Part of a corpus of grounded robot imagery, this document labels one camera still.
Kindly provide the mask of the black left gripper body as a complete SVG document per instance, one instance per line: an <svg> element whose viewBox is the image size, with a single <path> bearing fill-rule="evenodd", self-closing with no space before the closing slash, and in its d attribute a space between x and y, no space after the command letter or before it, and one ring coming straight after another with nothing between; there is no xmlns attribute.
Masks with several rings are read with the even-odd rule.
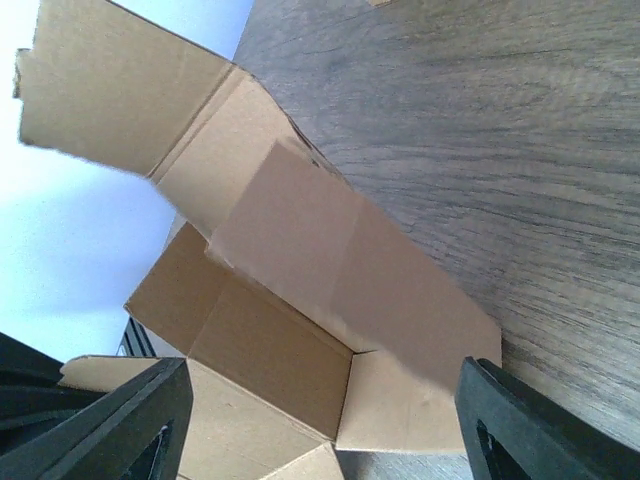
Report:
<svg viewBox="0 0 640 480"><path fill-rule="evenodd" d="M62 386L61 363L1 335L1 448L15 450L45 436L101 392Z"/></svg>

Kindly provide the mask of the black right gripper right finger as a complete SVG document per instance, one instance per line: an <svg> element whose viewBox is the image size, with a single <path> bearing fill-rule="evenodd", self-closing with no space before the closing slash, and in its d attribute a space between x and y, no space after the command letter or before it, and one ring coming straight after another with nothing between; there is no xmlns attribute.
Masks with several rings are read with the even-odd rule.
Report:
<svg viewBox="0 0 640 480"><path fill-rule="evenodd" d="M475 479L637 479L639 452L487 359L464 359L455 395Z"/></svg>

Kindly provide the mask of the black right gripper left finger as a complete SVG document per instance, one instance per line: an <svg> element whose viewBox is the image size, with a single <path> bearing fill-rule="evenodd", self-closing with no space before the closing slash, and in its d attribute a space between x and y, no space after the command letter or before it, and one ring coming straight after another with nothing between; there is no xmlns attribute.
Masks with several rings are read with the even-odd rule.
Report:
<svg viewBox="0 0 640 480"><path fill-rule="evenodd" d="M185 360L162 359L102 394L47 435L1 448L2 478L176 478L193 404Z"/></svg>

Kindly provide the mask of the cardboard box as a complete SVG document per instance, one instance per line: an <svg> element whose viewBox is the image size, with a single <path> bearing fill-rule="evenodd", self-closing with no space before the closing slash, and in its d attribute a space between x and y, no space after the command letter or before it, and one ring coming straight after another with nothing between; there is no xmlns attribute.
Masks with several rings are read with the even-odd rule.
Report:
<svg viewBox="0 0 640 480"><path fill-rule="evenodd" d="M20 138L152 183L185 224L126 302L181 353L182 479L337 479L339 450L459 454L501 332L246 70L109 1L44 1Z"/></svg>

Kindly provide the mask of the black cage frame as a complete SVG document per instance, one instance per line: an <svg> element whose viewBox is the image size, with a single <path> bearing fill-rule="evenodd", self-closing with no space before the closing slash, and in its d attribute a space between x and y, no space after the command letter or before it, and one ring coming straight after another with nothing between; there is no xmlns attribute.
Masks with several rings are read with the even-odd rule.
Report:
<svg viewBox="0 0 640 480"><path fill-rule="evenodd" d="M156 356L145 328L133 318L129 318L126 324L116 355L149 358Z"/></svg>

